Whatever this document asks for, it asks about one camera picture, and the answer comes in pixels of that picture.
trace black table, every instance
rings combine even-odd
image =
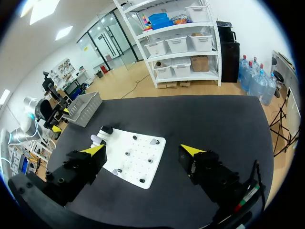
[[[86,128],[69,124],[48,163],[59,167],[66,153],[90,147],[103,125],[166,139],[149,189],[134,186],[103,169],[67,208],[110,224],[199,228],[212,221],[218,206],[194,186],[178,162],[178,146],[211,149],[245,182],[255,159],[260,162],[268,197],[273,176],[271,134],[258,99],[238,95],[149,97],[103,101]],[[261,210],[261,199],[252,208]]]

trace gray basket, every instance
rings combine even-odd
[[[76,125],[86,127],[101,103],[102,99],[98,92],[79,95],[68,107],[70,115],[65,114],[63,118]]]

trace ceiling light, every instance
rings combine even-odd
[[[60,38],[63,38],[64,36],[67,36],[67,35],[69,34],[69,32],[71,31],[72,27],[73,27],[73,25],[72,25],[72,26],[69,26],[69,27],[67,27],[67,28],[65,28],[65,29],[60,30],[60,31],[58,32],[58,34],[57,34],[55,40],[57,41],[57,40],[59,40]]]
[[[26,3],[23,5],[20,17],[22,18],[23,16],[25,16],[37,1],[38,0],[27,0]]]
[[[30,25],[54,13],[60,0],[40,0],[34,4]]]
[[[10,94],[10,91],[7,90],[7,89],[5,89],[4,92],[3,92],[3,94],[2,94],[2,96],[1,96],[1,98],[0,98],[0,105],[3,105],[3,104],[4,104],[5,100],[6,100],[6,99],[8,98],[8,96],[9,96],[9,94]]]

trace glass door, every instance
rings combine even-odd
[[[89,36],[96,47],[101,52],[102,56],[106,60],[111,69],[116,69],[124,66],[124,62],[120,58],[120,52],[117,46],[112,41],[110,35],[103,27],[101,21],[98,21],[89,31]]]
[[[115,15],[109,13],[103,17],[100,22],[113,43],[115,47],[114,50],[120,55],[126,68],[130,69],[137,62],[137,58],[134,49],[126,39]]]
[[[107,70],[110,70],[108,64],[105,63],[104,57],[100,55],[99,50],[87,33],[83,35],[77,44],[82,50],[82,58],[86,59],[86,61],[91,64],[95,72],[101,70],[101,65],[104,65]]]

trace tripod stand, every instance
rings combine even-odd
[[[283,111],[283,107],[284,107],[284,105],[286,104],[286,102],[288,101],[288,98],[289,98],[290,95],[291,95],[291,90],[290,90],[290,88],[289,88],[289,89],[288,89],[288,93],[287,93],[287,97],[285,98],[285,101],[284,101],[282,107],[280,107],[280,111],[277,113],[276,117],[274,118],[274,120],[272,121],[272,123],[271,123],[270,126],[269,126],[269,127],[270,127],[270,130],[271,130],[272,132],[274,132],[274,133],[277,134],[276,143],[275,143],[275,147],[274,147],[274,151],[273,151],[274,157],[276,157],[277,155],[279,155],[279,154],[280,154],[281,152],[283,152],[283,151],[286,153],[288,147],[291,146],[291,145],[292,145],[295,141],[297,141],[298,138],[299,138],[299,137],[298,137],[299,131],[297,131],[296,134],[292,137],[292,135],[291,135],[289,129],[287,129],[286,127],[284,127],[284,126],[282,125],[282,119],[283,119],[283,118],[287,119],[286,114],[285,114],[284,111]],[[278,131],[275,131],[275,130],[273,130],[271,127],[274,126],[274,125],[275,125],[276,123],[278,123],[278,122],[280,122],[279,127],[278,127]],[[280,128],[283,128],[283,129],[285,129],[286,131],[288,131],[288,133],[289,133],[289,137],[288,137],[288,138],[286,138],[286,137],[284,137],[282,134],[280,134]],[[278,142],[278,138],[279,138],[279,137],[281,137],[281,138],[283,138],[284,140],[286,140],[287,143],[286,143],[285,147],[284,147],[281,151],[279,151],[277,154],[275,154],[275,150],[276,150],[276,146],[277,146],[277,142]]]

